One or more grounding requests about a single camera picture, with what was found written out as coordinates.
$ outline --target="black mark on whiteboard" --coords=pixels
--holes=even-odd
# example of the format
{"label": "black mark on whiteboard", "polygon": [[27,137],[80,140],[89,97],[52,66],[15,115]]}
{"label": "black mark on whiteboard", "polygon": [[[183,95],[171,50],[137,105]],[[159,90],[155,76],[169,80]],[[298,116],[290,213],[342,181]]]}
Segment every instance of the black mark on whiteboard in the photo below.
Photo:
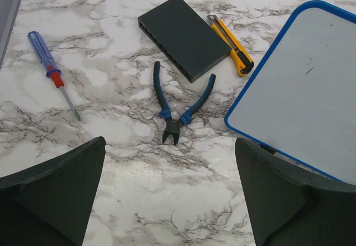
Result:
{"label": "black mark on whiteboard", "polygon": [[306,74],[305,75],[307,75],[312,69],[314,69],[314,67],[312,67],[308,72],[306,72]]}

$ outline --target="marble table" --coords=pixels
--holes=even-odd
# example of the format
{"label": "marble table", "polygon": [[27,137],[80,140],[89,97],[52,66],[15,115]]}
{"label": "marble table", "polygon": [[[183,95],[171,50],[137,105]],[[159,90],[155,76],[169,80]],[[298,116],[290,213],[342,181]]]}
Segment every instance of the marble table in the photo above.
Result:
{"label": "marble table", "polygon": [[[0,176],[61,155],[96,137],[107,141],[85,246],[254,245],[234,155],[238,135],[224,116],[249,76],[225,59],[212,95],[161,143],[165,123],[152,86],[155,61],[168,102],[182,113],[203,92],[143,34],[137,17],[166,0],[22,0],[0,72]],[[308,0],[185,0],[213,13],[258,63],[291,12]],[[356,0],[324,0],[356,13]],[[77,122],[45,78],[27,41],[36,30],[62,69]]]}

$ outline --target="marble surface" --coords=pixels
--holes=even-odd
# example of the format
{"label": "marble surface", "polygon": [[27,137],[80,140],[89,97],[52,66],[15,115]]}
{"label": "marble surface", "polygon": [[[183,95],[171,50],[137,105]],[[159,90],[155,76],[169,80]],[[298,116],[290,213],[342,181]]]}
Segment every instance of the marble surface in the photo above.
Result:
{"label": "marble surface", "polygon": [[[137,17],[166,0],[23,0],[0,73],[0,176],[107,141],[85,246],[254,245],[224,116],[249,76],[225,59],[212,95],[177,146],[152,86],[155,61],[174,116],[203,92],[141,32]],[[258,63],[291,12],[308,0],[185,0],[222,18]],[[356,13],[356,0],[324,0]],[[77,122],[27,41],[36,30],[62,69]]]}

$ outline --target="yellow box cutter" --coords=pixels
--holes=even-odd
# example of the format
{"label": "yellow box cutter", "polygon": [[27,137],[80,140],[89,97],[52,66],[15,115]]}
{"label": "yellow box cutter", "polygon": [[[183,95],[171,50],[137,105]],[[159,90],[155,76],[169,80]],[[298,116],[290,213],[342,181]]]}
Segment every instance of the yellow box cutter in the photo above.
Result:
{"label": "yellow box cutter", "polygon": [[208,15],[211,28],[232,48],[230,57],[233,59],[239,76],[247,75],[254,67],[254,62],[234,35],[215,15]]}

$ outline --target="yellow utility knife handle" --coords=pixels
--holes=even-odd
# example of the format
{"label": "yellow utility knife handle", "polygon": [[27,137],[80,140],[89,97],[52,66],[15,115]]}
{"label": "yellow utility knife handle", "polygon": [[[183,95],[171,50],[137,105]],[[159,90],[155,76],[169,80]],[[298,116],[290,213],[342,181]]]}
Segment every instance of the yellow utility knife handle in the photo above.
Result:
{"label": "yellow utility knife handle", "polygon": [[[239,43],[239,41],[237,41],[237,39],[234,37],[234,35],[229,31],[228,28],[226,28],[226,26],[224,25],[224,23],[219,19],[217,21],[219,23],[219,25],[221,26],[221,28],[226,32],[226,34],[229,36],[229,38],[235,43],[234,45],[230,45],[230,43],[227,41],[227,39],[225,38],[225,36],[223,35],[223,33],[220,32],[219,28],[217,27],[216,24],[213,24],[211,26],[211,28],[228,44],[230,45],[231,48],[233,48],[230,51],[230,57],[233,59],[233,62],[236,66],[236,69],[238,71],[238,75],[243,77],[245,75],[247,75],[253,67],[253,60],[252,58],[248,55],[248,53],[245,51],[245,49],[242,47],[242,45]],[[240,57],[238,56],[238,54],[236,53],[236,51],[234,50],[234,48],[238,48],[239,51],[241,51],[246,58],[249,60],[250,62],[250,66],[251,68],[248,69],[247,72],[243,72],[243,69],[246,68],[246,65],[242,62],[242,60],[240,59]]]}

